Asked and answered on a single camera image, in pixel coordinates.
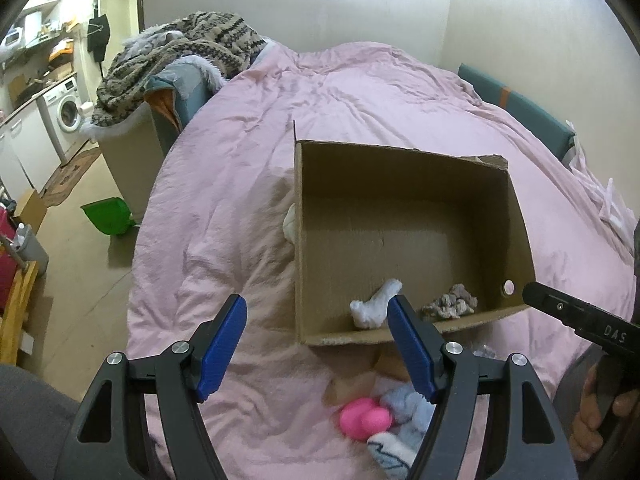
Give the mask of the person's right hand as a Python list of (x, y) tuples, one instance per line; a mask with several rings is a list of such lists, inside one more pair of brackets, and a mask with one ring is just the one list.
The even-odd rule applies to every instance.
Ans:
[[(570, 452), (576, 462), (586, 462), (593, 454), (602, 448), (604, 440), (599, 428), (603, 417), (597, 404), (597, 364), (588, 370), (582, 396), (580, 397), (579, 411), (570, 425), (570, 437), (568, 444)], [(613, 403), (613, 412), (617, 417), (629, 416), (636, 407), (639, 399), (639, 391), (631, 390), (618, 396)]]

